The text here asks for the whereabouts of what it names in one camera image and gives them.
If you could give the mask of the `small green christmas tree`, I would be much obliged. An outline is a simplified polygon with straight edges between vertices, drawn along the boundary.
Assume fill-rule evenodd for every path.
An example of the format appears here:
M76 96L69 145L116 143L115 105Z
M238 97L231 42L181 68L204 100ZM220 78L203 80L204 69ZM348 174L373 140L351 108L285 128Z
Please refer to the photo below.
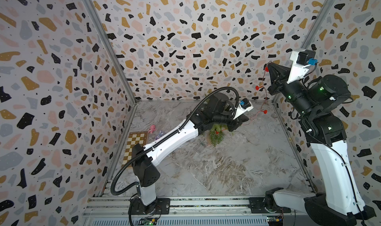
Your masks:
M214 124L207 135L209 144L216 147L218 144L223 142L226 133L229 133L228 125Z

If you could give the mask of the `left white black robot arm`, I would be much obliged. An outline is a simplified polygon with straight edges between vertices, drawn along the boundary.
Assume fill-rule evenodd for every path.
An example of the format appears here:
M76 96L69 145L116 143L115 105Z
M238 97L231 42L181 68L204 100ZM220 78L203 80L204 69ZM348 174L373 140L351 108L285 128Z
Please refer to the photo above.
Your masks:
M138 212L149 214L155 210L158 204L155 183L160 178L157 166L170 153L216 124L225 125L229 132L236 130L249 120L245 113L252 109L247 98L232 103L225 94L216 92L204 98L171 132L145 146L135 145L132 169L138 183L138 198L134 201Z

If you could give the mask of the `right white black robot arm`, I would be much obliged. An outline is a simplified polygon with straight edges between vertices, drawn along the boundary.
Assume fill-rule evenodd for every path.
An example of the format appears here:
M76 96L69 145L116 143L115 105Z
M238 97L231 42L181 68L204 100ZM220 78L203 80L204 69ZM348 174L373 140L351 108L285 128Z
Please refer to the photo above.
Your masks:
M307 214L320 226L354 226L373 218L357 188L348 158L343 122L332 111L351 98L346 82L335 75L289 82L291 69L268 64L270 94L281 93L297 111L306 141L314 151L323 178L323 193L298 193L281 187L266 192L268 210L289 208Z

